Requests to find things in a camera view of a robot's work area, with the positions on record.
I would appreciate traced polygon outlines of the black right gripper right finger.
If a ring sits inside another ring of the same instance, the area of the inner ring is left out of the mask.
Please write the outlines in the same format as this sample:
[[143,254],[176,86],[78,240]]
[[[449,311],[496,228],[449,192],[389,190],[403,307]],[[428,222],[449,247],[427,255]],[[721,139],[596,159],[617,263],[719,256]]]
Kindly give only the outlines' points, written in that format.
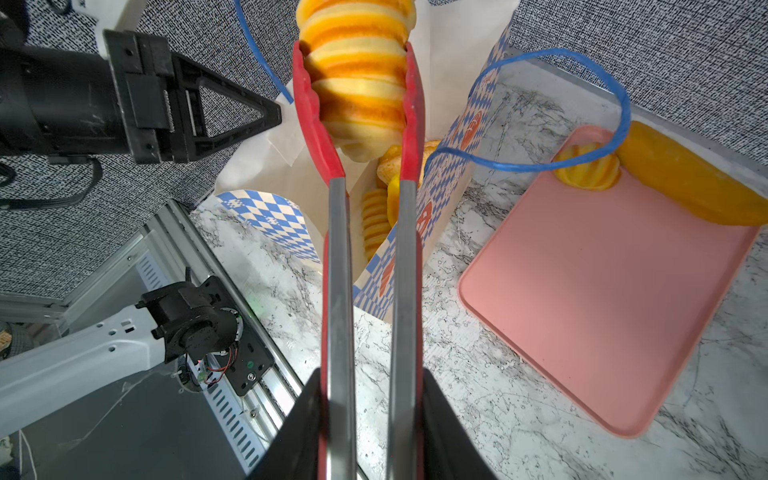
[[428,369],[422,407],[425,479],[496,479]]

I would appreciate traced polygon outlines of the red kitchen tongs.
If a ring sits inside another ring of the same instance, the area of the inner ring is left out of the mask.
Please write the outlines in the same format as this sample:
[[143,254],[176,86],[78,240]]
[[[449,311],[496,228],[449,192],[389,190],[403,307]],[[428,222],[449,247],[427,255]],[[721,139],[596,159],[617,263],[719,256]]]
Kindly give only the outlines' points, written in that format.
[[301,45],[293,47],[293,91],[298,122],[309,155],[329,189],[324,243],[320,427],[317,473],[321,479],[356,476],[354,308],[371,302],[391,311],[386,476],[422,479],[423,440],[422,241],[417,227],[417,193],[425,145],[425,99],[417,58],[406,48],[402,134],[400,225],[371,261],[362,236],[350,231],[343,163],[320,119],[320,100],[311,87]]

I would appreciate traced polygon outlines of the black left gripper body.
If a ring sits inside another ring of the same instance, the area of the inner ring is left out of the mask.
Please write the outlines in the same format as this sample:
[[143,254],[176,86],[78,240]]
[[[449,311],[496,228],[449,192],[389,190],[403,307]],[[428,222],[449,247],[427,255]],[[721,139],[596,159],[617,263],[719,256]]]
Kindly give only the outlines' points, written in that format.
[[131,31],[106,30],[116,97],[128,149],[138,164],[174,162],[168,83],[174,78],[168,41]]

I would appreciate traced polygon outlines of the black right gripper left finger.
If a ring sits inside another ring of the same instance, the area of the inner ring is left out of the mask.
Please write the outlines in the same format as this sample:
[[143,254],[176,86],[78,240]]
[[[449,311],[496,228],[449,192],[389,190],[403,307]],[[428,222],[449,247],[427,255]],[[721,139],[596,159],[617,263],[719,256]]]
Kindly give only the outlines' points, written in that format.
[[318,478],[321,370],[315,369],[248,480]]

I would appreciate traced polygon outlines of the long braided pastry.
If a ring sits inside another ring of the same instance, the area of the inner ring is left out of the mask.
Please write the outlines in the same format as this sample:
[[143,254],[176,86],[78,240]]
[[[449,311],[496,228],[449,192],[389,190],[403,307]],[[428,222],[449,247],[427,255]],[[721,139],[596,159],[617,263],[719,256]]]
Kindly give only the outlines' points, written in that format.
[[367,261],[373,258],[390,230],[387,216],[387,191],[385,189],[368,191],[362,201],[363,248]]

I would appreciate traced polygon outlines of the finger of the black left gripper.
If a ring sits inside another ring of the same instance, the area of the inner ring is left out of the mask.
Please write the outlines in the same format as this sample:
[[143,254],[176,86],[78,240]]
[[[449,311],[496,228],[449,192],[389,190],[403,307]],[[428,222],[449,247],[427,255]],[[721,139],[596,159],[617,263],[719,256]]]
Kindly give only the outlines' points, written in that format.
[[281,107],[174,53],[170,87],[172,158],[201,160],[282,123]]

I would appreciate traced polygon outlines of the checkered paper bag blue handles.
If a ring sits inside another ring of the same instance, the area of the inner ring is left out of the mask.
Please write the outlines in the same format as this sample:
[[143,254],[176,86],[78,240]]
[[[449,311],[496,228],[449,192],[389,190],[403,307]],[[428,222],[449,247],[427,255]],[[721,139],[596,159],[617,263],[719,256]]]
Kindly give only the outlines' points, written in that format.
[[[426,162],[418,192],[418,229],[430,251],[442,233],[471,170],[500,71],[512,64],[507,52],[514,32],[514,2],[418,2],[412,36],[426,96],[428,138],[440,141]],[[286,120],[262,138],[244,142],[219,175],[214,195],[224,208],[279,247],[316,268],[328,227],[328,190],[301,135],[294,105]],[[368,164],[341,159],[350,191],[352,233],[362,236],[362,198],[375,183]],[[371,302],[361,309],[376,318],[389,311]]]

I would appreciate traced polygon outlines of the oval golden bread bun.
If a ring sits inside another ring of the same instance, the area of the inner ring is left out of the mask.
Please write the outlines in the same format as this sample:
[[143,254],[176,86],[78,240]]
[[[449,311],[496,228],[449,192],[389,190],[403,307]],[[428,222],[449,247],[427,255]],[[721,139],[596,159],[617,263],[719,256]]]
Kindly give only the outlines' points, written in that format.
[[387,186],[387,219],[393,227],[399,218],[400,176],[395,174]]

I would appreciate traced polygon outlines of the square glazed pastry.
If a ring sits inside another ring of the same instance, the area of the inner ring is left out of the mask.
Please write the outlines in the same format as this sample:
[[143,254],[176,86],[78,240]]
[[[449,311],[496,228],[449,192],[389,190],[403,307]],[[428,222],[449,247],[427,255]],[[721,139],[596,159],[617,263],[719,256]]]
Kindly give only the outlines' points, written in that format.
[[[423,182],[426,162],[429,156],[437,149],[439,144],[440,144],[439,140],[431,140],[425,143],[419,184],[422,184]],[[390,181],[395,176],[400,175],[401,154],[402,154],[402,147],[400,145],[394,145],[390,149],[388,149],[383,156],[381,156],[378,159],[378,166],[377,166],[376,173],[379,180],[383,184],[389,185]]]

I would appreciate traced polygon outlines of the ridged golden bread roll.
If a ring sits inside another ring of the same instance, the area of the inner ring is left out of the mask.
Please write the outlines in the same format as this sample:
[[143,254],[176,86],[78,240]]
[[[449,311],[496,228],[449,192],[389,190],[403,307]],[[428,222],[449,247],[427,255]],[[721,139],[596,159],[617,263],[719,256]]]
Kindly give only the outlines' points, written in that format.
[[320,121],[351,160],[378,159],[405,128],[406,43],[412,1],[301,1],[299,43]]

